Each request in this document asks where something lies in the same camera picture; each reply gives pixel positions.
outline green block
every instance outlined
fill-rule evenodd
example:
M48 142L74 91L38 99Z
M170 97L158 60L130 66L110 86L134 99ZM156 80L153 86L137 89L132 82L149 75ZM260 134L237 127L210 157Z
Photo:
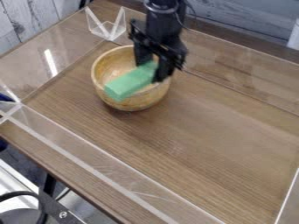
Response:
M149 61L130 72L118 76L105 85L104 91L106 95L114 101L121 102L136 91L152 83L156 68L156 62Z

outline wooden bowl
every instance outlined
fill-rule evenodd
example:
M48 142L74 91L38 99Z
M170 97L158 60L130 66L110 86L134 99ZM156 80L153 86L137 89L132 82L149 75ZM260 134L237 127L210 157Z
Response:
M100 99L114 109L124 111L137 111L152 107L165 96L170 85L170 78L161 83L154 83L144 87L130 97L121 102L114 101L104 92L108 81L129 72L136 68L133 46L120 46L105 52L94 61L90 70L93 81Z

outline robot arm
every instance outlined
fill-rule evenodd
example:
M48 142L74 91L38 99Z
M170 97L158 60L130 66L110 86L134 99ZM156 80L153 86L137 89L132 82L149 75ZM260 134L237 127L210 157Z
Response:
M130 20L129 38L134 42L134 63L137 66L158 57L153 82L162 81L182 69L186 48L180 40L185 17L184 0L146 0L145 22Z

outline green sponge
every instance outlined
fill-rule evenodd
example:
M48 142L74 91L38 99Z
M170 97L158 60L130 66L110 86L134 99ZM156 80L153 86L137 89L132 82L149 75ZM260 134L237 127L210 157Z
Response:
M117 102L121 102L137 90L152 83L154 69L157 64L153 61L138 66L129 73L125 73L114 80L106 83L104 91L106 95Z

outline wooden table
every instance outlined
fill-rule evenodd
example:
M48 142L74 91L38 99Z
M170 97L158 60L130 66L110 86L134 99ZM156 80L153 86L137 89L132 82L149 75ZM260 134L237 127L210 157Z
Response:
M117 6L104 0L96 1L90 9L102 18L117 14ZM126 17L141 18L142 15L128 10ZM57 30L74 38L57 42L68 53L54 45L61 37L54 36ZM225 223L273 223L299 166L299 119L295 115L299 113L299 65L196 31L185 32L182 38L190 51L185 73L176 72L169 93L154 107L125 113L109 108L97 98L89 70L102 52L129 43L126 36L116 43L100 43L88 33L84 12L48 30L46 35L53 36L50 41L58 51L54 57L61 58L60 51L66 55L60 74L36 80L33 76L38 71L30 73L28 66L22 73L24 85L18 79L14 85L14 77L4 77L26 107L165 187L174 193L174 199L181 197L180 201L194 207L193 211L200 213L202 209ZM37 37L16 50L18 52L1 58L5 74L16 73L14 54L21 55L26 47L46 43L44 39L44 36ZM76 164L66 154L61 155L13 122L2 123L0 134L120 222L166 222L169 217L145 209L137 199L110 187L104 178L96 177L84 165ZM60 145L70 145L70 139L60 136L56 139ZM73 144L65 151L102 172L102 158L96 150ZM166 200L158 195L145 195L145 190L142 193L138 196L152 197L153 204L156 198L160 202ZM198 216L181 220L184 223L217 223L204 212L201 220L194 217Z

